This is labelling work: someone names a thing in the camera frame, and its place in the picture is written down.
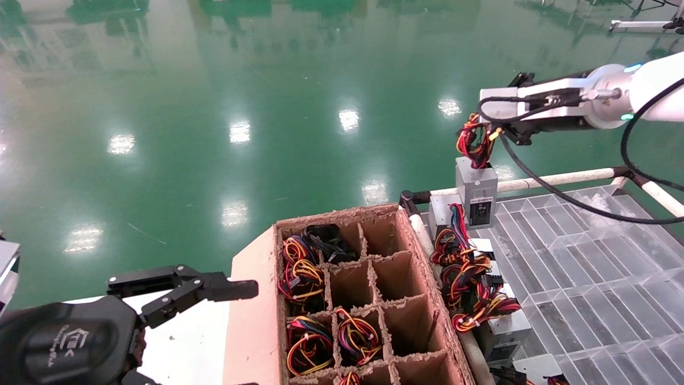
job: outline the white sticker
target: white sticker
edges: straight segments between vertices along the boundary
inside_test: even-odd
[[[472,198],[471,199],[471,205],[474,203],[491,202],[493,200],[494,200],[493,197]]]

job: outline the white pipe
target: white pipe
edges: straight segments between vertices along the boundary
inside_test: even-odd
[[[480,350],[473,333],[456,334],[461,342],[461,347],[463,348],[463,353],[465,353],[466,360],[468,360],[471,372],[473,372],[475,383],[477,385],[496,385],[494,376],[492,376],[492,373],[489,373],[489,365],[487,365],[487,361],[484,359],[482,350]]]
[[[648,181],[641,186],[643,191],[646,191],[656,202],[660,203],[667,211],[671,212],[672,215],[681,217],[684,216],[684,205],[678,201],[675,197],[668,194],[667,191],[663,190],[661,186],[657,183]]]
[[[627,184],[627,182],[629,182],[628,177],[617,177],[617,178],[613,179],[613,181],[610,182],[610,184],[611,184],[611,186],[617,185],[618,188],[623,188],[624,185]]]
[[[588,182],[590,180],[599,179],[610,179],[615,176],[615,170],[611,168],[606,169],[596,169],[587,171],[578,171],[576,173],[565,173],[557,175],[548,175],[542,177],[542,180],[553,186],[559,184],[577,183],[577,182]],[[516,190],[527,190],[528,188],[541,187],[536,180],[532,178],[508,180],[504,182],[499,182],[497,186],[497,193],[506,193],[507,191]],[[432,195],[454,195],[456,194],[455,188],[445,188],[443,190],[430,191]]]
[[[430,239],[430,235],[425,228],[425,222],[423,222],[421,215],[413,214],[412,216],[408,217],[408,220],[411,221],[411,227],[413,227],[413,231],[416,232],[418,241],[421,243],[421,247],[423,248],[425,254],[427,256],[432,255],[432,253],[434,253],[434,245],[432,244],[432,239]]]
[[[418,241],[421,244],[423,252],[427,256],[434,252],[434,245],[430,239],[430,235],[425,228],[425,223],[421,218],[420,214],[413,214],[409,216],[408,219],[411,221],[411,227],[416,232],[418,236]],[[489,366],[487,361],[482,355],[482,351],[477,345],[477,341],[472,332],[467,333],[456,333],[458,335],[458,340],[461,342],[461,348],[468,360],[471,372],[473,372],[473,377],[475,378],[475,383],[477,385],[495,385],[494,377],[489,373]]]

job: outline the transparent plastic tray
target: transparent plastic tray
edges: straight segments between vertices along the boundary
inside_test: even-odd
[[[645,217],[615,186],[571,193]],[[516,359],[551,353],[571,385],[684,384],[684,247],[661,226],[605,219],[553,195],[501,201],[492,239],[534,333]]]

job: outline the gray power supply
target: gray power supply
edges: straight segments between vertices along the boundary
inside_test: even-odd
[[[487,229],[494,225],[498,183],[499,177],[492,167],[474,169],[468,158],[456,158],[456,191],[469,229]]]

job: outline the black connector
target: black connector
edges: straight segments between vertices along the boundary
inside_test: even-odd
[[[527,374],[513,368],[489,368],[489,373],[492,373],[501,380],[508,381],[509,384],[525,385],[527,383]]]
[[[503,277],[500,275],[483,274],[479,280],[482,283],[482,286],[488,288],[503,286]]]

